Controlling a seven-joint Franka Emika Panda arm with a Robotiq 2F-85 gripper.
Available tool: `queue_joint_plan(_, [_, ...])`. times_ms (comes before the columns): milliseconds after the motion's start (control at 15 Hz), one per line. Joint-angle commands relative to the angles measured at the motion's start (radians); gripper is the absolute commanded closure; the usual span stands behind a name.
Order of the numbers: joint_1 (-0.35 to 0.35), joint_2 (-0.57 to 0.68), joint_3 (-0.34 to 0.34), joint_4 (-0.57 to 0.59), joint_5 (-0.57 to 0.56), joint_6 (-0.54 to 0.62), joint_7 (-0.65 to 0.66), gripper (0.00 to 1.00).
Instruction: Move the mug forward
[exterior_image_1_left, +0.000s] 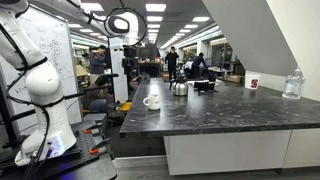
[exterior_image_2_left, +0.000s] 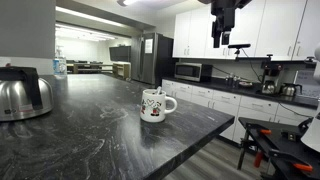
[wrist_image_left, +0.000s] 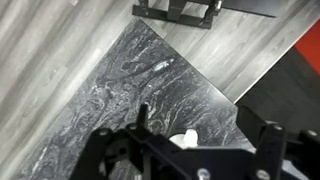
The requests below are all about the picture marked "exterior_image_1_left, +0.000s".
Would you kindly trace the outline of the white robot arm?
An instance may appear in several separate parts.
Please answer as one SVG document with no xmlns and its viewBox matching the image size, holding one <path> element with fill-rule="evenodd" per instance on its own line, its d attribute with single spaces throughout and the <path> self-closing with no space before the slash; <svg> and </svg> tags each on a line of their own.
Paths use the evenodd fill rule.
<svg viewBox="0 0 320 180">
<path fill-rule="evenodd" d="M 17 18 L 28 11 L 31 1 L 0 0 L 0 55 L 21 73 L 30 97 L 26 103 L 34 106 L 38 120 L 38 128 L 23 141 L 14 159 L 16 166 L 29 167 L 63 155 L 76 143 L 61 78 L 17 22 Z M 108 38 L 122 37 L 130 46 L 141 42 L 138 29 L 142 16 L 129 7 L 121 14 L 113 9 L 105 19 L 99 19 L 81 0 L 34 1 L 81 20 Z"/>
</svg>

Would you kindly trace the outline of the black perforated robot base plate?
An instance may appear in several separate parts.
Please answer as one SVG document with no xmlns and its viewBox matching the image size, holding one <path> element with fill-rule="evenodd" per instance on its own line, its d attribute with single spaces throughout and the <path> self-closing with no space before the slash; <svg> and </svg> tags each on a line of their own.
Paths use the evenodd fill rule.
<svg viewBox="0 0 320 180">
<path fill-rule="evenodd" d="M 100 154 L 90 154 L 89 151 L 98 143 L 94 140 L 94 133 L 84 133 L 84 129 L 98 124 L 95 121 L 84 121 L 71 126 L 76 144 L 61 156 L 53 158 L 52 154 L 36 166 L 34 172 L 30 175 L 31 180 L 45 180 L 56 175 L 63 175 L 73 169 L 87 165 L 99 159 Z"/>
</svg>

